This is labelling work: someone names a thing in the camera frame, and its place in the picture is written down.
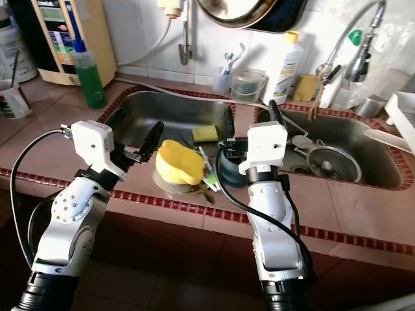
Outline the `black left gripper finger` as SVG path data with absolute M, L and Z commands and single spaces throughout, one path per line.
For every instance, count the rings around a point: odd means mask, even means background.
M 153 156 L 153 153 L 157 150 L 158 142 L 161 139 L 164 131 L 164 123 L 158 121 L 151 130 L 149 130 L 143 144 L 139 149 L 139 162 L 146 163 Z

